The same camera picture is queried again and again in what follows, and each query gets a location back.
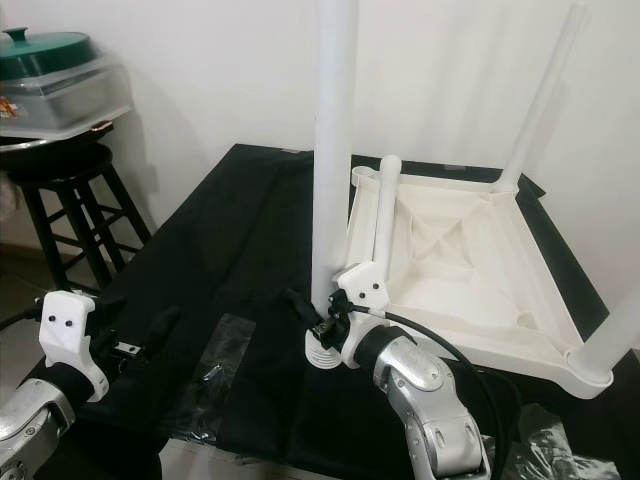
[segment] green pot lid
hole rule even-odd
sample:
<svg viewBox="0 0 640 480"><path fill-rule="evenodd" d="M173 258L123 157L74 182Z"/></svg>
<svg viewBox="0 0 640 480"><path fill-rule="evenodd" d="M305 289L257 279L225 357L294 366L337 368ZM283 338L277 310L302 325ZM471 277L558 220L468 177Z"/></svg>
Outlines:
<svg viewBox="0 0 640 480"><path fill-rule="evenodd" d="M76 67L98 54L84 33L25 35L25 27L3 30L0 40L0 80L39 77Z"/></svg>

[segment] black tablecloth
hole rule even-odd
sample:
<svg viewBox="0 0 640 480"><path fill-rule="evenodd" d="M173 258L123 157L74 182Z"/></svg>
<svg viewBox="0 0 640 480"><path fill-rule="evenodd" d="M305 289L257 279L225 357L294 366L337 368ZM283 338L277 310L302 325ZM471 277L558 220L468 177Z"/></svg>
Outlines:
<svg viewBox="0 0 640 480"><path fill-rule="evenodd" d="M379 160L355 156L354 165ZM447 169L405 162L403 172L494 181L495 169ZM180 322L148 365L127 371L82 418L153 432L191 377L218 320L232 313L257 324L235 377L217 445L341 478L413 478L401 424L360 371L316 370L304 358L303 326L279 299L285 287L310 290L312 153L234 146L104 292L128 299L115 328L139 342L170 306ZM518 204L581 334L607 310L523 177ZM575 453L615 460L640 478L640 367L632 354L614 385L580 401L542 380L510 375L526 401L559 413ZM483 432L492 433L472 382L456 371L459 393ZM497 391L501 386L494 385ZM509 400L502 397L506 417Z"/></svg>

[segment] clear plastic bag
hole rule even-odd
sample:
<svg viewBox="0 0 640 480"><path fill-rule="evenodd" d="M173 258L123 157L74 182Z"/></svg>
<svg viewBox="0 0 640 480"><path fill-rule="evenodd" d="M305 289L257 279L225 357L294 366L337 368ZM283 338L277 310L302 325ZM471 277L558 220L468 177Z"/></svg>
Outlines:
<svg viewBox="0 0 640 480"><path fill-rule="evenodd" d="M255 323L224 314L180 400L164 416L160 430L173 438L215 444L233 378L253 336Z"/></svg>
<svg viewBox="0 0 640 480"><path fill-rule="evenodd" d="M511 445L504 480L620 480L612 462L574 455L560 417L540 405L522 407L519 431L522 443ZM483 440L492 462L494 439Z"/></svg>

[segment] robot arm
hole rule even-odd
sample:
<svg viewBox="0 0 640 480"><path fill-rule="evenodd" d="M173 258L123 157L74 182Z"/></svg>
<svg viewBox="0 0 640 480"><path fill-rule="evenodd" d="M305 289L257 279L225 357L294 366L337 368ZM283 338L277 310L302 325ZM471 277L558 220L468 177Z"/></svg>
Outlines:
<svg viewBox="0 0 640 480"><path fill-rule="evenodd" d="M404 330L383 326L362 339L355 358L403 422L416 479L489 478L480 431L442 360L418 348Z"/></svg>
<svg viewBox="0 0 640 480"><path fill-rule="evenodd" d="M451 370L420 349L405 330L384 319L382 309L389 298L380 265L355 265L336 275L334 282L339 290L329 298L327 319L299 294L286 292L309 329L309 361L319 368L343 362L371 376L405 426L417 480L489 479L480 431L456 395ZM368 307L369 313L349 309L352 299Z"/></svg>
<svg viewBox="0 0 640 480"><path fill-rule="evenodd" d="M74 411L101 400L109 382L128 362L149 357L178 318L176 309L164 312L154 321L153 341L129 345L118 341L115 331L101 328L123 304L64 291L45 296L36 316L47 368L0 407L0 480L32 478L74 423Z"/></svg>

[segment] black fabric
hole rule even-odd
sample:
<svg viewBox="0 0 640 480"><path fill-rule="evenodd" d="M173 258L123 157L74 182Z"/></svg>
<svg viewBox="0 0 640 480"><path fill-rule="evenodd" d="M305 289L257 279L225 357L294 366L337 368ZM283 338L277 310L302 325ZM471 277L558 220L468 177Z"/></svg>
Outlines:
<svg viewBox="0 0 640 480"><path fill-rule="evenodd" d="M161 480L167 439L78 420L60 439L36 480Z"/></svg>
<svg viewBox="0 0 640 480"><path fill-rule="evenodd" d="M256 322L236 373L217 446L288 462L339 478L412 478L399 419L382 392L361 371L320 371L304 357L304 326L279 299L284 288L310 291L312 153L234 146L160 228L103 294L125 296L114 327L122 341L139 344L152 320L175 306L180 319L149 364L127 371L84 419L153 432L191 378L202 350L225 313ZM377 167L378 159L354 157ZM448 169L404 162L403 172L493 181L495 169ZM606 308L544 212L544 192L526 177L518 204L583 336ZM452 365L458 392L483 433L490 416L475 382ZM615 459L627 478L640 478L635 436L640 367L631 355L615 369L616 381L592 401L558 386L509 374L525 401L559 413L578 452ZM487 373L505 415L513 416L508 384Z"/></svg>

